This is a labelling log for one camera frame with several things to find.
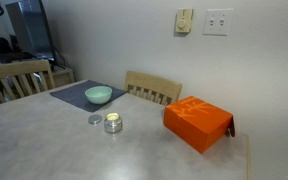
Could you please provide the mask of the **silver candle jar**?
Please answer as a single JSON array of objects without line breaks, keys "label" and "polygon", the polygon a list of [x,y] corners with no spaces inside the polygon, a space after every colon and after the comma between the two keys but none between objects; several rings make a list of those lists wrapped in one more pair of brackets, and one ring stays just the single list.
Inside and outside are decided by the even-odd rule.
[{"label": "silver candle jar", "polygon": [[104,130],[108,133],[117,133],[123,128],[123,121],[120,115],[116,112],[106,115],[104,121]]}]

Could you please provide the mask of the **round silver lid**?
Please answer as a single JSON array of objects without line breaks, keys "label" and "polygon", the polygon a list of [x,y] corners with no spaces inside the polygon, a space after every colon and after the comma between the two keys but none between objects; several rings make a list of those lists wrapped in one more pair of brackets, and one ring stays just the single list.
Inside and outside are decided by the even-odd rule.
[{"label": "round silver lid", "polygon": [[93,114],[88,118],[88,123],[91,125],[97,125],[102,121],[102,116],[99,114]]}]

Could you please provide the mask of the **mint green bowl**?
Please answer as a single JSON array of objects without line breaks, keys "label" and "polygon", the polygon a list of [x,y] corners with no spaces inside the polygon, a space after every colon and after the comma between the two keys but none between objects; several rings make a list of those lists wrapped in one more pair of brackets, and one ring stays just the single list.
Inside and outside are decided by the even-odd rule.
[{"label": "mint green bowl", "polygon": [[93,104],[104,104],[110,100],[112,89],[108,86],[96,86],[87,89],[85,95],[88,101]]}]

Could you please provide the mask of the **orange cardboard box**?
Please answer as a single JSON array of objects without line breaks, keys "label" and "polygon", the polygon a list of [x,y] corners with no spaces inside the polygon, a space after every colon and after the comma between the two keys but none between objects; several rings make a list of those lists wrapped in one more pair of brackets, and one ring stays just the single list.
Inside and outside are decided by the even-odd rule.
[{"label": "orange cardboard box", "polygon": [[199,153],[204,153],[224,134],[235,136],[230,112],[194,96],[167,105],[163,123]]}]

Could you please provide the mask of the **dark blue placemat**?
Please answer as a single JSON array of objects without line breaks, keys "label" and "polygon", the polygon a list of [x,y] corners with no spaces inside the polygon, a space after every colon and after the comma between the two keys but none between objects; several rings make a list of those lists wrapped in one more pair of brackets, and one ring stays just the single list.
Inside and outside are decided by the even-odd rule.
[{"label": "dark blue placemat", "polygon": [[[89,88],[96,87],[96,86],[108,86],[112,89],[112,96],[108,102],[104,104],[93,104],[88,101],[85,95],[85,91]],[[92,113],[96,112],[97,110],[101,109],[107,104],[113,102],[114,100],[116,100],[117,98],[121,97],[124,94],[125,94],[124,90],[109,86],[107,84],[92,81],[92,80],[87,80],[77,85],[73,85],[71,87],[50,93],[50,95],[55,98],[58,98],[68,104],[71,104],[75,107],[81,108],[83,110],[86,110]]]}]

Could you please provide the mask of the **beige thermostat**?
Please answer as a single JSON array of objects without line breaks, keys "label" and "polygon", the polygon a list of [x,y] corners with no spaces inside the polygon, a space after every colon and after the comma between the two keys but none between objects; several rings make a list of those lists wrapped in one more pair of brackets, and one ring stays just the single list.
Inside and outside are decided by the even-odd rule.
[{"label": "beige thermostat", "polygon": [[192,9],[178,9],[176,14],[175,31],[178,33],[189,33],[192,28]]}]

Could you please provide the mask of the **wooden chair at table end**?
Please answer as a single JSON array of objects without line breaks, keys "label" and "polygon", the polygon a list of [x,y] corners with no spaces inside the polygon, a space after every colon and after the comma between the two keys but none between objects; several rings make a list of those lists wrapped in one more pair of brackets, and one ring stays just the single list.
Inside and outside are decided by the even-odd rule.
[{"label": "wooden chair at table end", "polygon": [[55,87],[48,60],[0,64],[0,103],[44,92]]}]

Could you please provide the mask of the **dark monitor screen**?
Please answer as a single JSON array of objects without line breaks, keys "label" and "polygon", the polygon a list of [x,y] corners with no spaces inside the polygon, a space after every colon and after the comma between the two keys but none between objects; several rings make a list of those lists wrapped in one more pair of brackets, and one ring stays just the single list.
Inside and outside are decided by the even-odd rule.
[{"label": "dark monitor screen", "polygon": [[20,48],[37,59],[56,61],[47,16],[41,0],[21,0],[6,5]]}]

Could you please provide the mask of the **white light switch plate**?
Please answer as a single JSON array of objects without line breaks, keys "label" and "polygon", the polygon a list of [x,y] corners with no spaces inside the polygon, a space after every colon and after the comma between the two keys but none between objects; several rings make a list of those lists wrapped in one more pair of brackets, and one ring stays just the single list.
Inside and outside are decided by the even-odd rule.
[{"label": "white light switch plate", "polygon": [[233,9],[208,9],[204,23],[204,35],[227,36]]}]

